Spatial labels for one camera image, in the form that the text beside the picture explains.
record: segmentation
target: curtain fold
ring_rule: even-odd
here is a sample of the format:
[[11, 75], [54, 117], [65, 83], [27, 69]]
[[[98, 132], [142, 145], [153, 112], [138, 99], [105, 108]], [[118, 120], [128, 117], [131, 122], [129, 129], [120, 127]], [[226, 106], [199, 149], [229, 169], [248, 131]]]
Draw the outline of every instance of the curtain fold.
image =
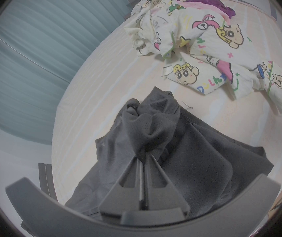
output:
[[78, 69], [131, 11], [128, 0], [13, 0], [0, 16], [0, 128], [51, 144]]

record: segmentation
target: dark gray garment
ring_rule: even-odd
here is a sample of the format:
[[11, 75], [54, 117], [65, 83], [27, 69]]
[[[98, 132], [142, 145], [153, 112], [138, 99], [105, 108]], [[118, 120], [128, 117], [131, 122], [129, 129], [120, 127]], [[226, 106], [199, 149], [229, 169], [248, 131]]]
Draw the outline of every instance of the dark gray garment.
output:
[[65, 205], [98, 219], [100, 202], [131, 158], [147, 151], [189, 203], [189, 218], [223, 206], [273, 168], [264, 148], [221, 134], [156, 87], [141, 104], [129, 100], [96, 146], [98, 162]]

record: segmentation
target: bed sheet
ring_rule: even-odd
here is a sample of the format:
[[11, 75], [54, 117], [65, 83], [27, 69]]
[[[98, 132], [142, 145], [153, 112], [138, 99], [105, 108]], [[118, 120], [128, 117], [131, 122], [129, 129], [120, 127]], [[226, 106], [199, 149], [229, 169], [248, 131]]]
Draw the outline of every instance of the bed sheet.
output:
[[[267, 60], [282, 67], [282, 32], [276, 20], [255, 6], [221, 0], [236, 11], [231, 24], [241, 24]], [[95, 140], [110, 129], [130, 98], [142, 101], [154, 86], [171, 91], [178, 103], [220, 132], [252, 146], [263, 146], [274, 164], [269, 177], [282, 184], [282, 115], [263, 92], [233, 100], [226, 85], [201, 95], [161, 77], [160, 55], [137, 56], [124, 26], [111, 33], [79, 69], [56, 111], [52, 171], [56, 196], [65, 204], [78, 182], [96, 163]]]

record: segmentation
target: yellow star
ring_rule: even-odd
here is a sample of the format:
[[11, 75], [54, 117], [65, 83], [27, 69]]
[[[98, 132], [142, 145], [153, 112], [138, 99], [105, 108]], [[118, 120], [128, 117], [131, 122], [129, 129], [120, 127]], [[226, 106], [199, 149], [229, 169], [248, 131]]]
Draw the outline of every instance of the yellow star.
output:
[[185, 39], [183, 36], [180, 37], [180, 45], [179, 47], [182, 47], [186, 45], [188, 42], [190, 42], [190, 39]]

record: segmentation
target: bed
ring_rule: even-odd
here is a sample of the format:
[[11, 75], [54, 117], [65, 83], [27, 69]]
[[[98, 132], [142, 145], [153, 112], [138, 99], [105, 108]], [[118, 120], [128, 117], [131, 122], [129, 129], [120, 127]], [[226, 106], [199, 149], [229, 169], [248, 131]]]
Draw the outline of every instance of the bed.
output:
[[[221, 1], [236, 11], [231, 24], [243, 24], [257, 51], [282, 67], [282, 32], [276, 20], [247, 3]], [[65, 204], [96, 163], [95, 140], [109, 131], [123, 104], [130, 98], [142, 101], [154, 86], [171, 91], [181, 106], [220, 132], [263, 146], [274, 164], [269, 177], [282, 185], [282, 115], [272, 101], [260, 91], [234, 101], [225, 85], [202, 95], [161, 77], [162, 57], [140, 57], [132, 48], [123, 28], [130, 20], [133, 16], [95, 49], [58, 105], [52, 141], [58, 201]]]

